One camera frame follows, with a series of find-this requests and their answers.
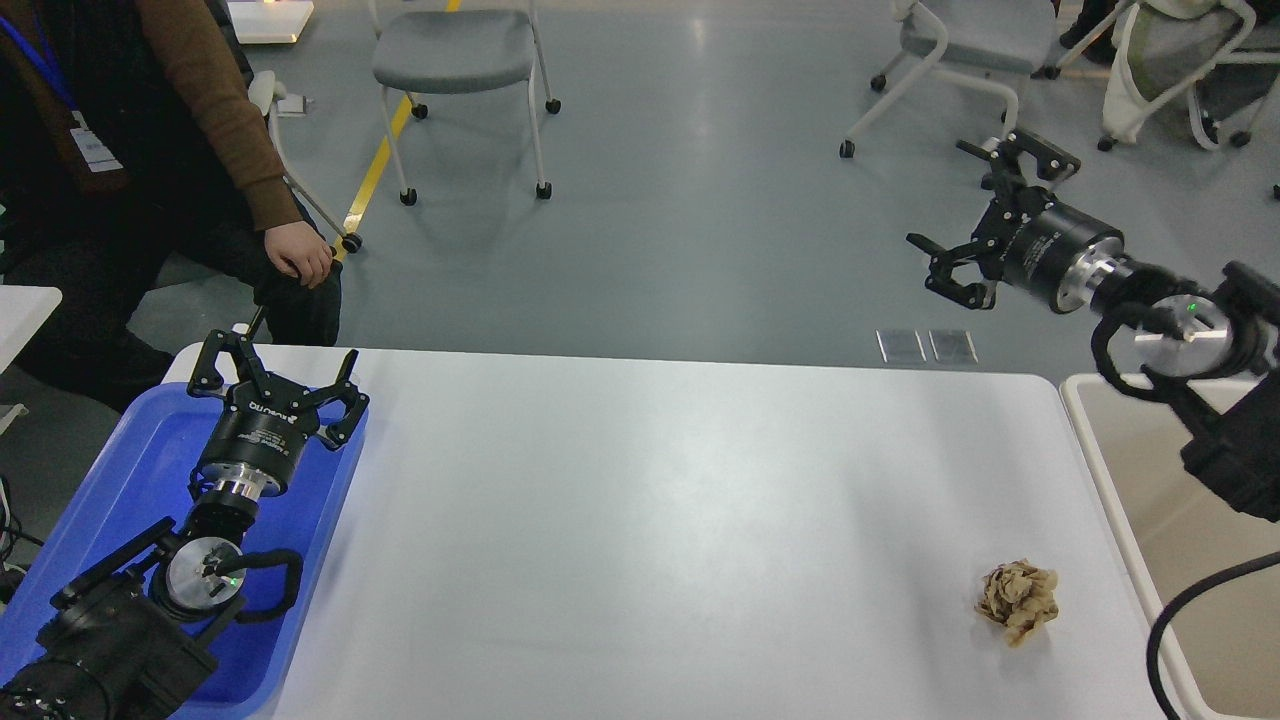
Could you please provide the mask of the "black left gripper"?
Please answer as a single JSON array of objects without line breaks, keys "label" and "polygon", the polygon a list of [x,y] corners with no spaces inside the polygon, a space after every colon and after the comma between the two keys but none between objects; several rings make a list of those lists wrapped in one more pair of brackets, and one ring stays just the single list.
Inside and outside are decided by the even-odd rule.
[{"label": "black left gripper", "polygon": [[[211,331],[187,384],[196,398],[221,398],[224,409],[193,469],[193,496],[223,489],[247,498],[276,497],[291,486],[310,438],[330,451],[349,442],[369,409],[352,375],[360,351],[344,356],[333,383],[316,389],[269,373],[256,352],[253,331]],[[236,383],[218,370],[227,355]],[[319,411],[338,402],[344,413],[323,423]]]}]

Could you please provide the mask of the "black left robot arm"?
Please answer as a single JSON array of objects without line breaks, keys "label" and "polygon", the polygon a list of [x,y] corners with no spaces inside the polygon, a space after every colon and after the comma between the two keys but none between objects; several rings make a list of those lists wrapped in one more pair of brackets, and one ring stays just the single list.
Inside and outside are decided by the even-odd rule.
[{"label": "black left robot arm", "polygon": [[312,387],[212,331],[142,395],[3,615],[5,719],[243,719],[297,646],[364,442],[349,350]]}]

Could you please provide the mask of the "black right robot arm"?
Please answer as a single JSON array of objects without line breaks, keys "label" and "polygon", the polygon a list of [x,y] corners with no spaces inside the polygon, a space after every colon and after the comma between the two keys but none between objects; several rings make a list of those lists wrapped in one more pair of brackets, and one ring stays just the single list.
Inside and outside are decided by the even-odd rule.
[{"label": "black right robot arm", "polygon": [[1175,414],[1190,434],[1188,474],[1234,511],[1276,521],[1277,286],[1233,261],[1208,290],[1133,258],[1120,229],[1057,197],[1082,163],[1030,131],[957,147],[987,164],[992,197],[966,243],[908,236],[928,258],[925,287],[966,309],[991,309],[1007,284],[1052,313],[1094,313],[1100,375]]}]

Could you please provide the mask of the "person's hand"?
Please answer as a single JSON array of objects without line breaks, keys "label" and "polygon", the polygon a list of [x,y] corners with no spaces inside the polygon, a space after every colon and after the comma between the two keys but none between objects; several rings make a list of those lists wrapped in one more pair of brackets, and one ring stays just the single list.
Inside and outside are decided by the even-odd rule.
[{"label": "person's hand", "polygon": [[266,228],[264,246],[270,263],[306,290],[316,290],[332,274],[334,252],[307,222]]}]

